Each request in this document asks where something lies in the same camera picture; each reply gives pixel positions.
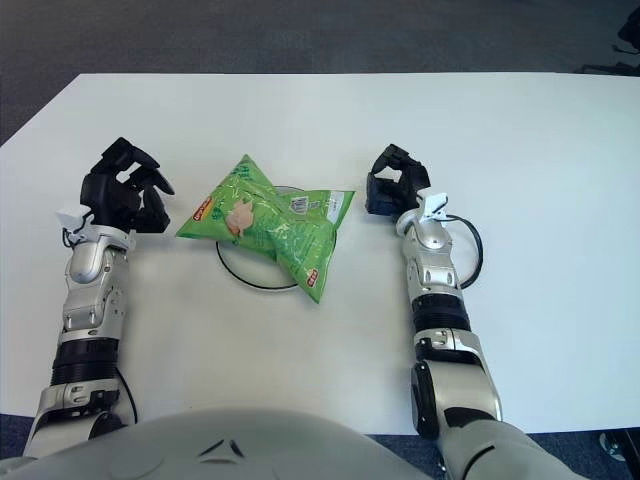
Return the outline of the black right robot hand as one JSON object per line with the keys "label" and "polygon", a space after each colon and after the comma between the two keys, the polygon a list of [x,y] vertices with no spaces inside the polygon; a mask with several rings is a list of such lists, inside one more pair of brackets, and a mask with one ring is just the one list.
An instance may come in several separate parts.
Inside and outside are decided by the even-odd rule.
{"label": "black right robot hand", "polygon": [[431,186],[427,169],[395,144],[375,160],[366,179],[365,208],[369,214],[390,217],[399,235],[412,225],[442,222],[435,207],[426,212],[424,190]]}

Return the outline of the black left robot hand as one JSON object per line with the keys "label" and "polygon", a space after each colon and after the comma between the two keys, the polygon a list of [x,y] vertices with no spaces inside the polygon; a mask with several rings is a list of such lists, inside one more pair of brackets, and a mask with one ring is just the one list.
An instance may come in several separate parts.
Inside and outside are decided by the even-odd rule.
{"label": "black left robot hand", "polygon": [[159,163],[123,137],[116,139],[84,177],[82,212],[62,227],[67,248],[89,239],[89,226],[112,227],[125,234],[162,233],[170,217],[160,197],[175,193]]}

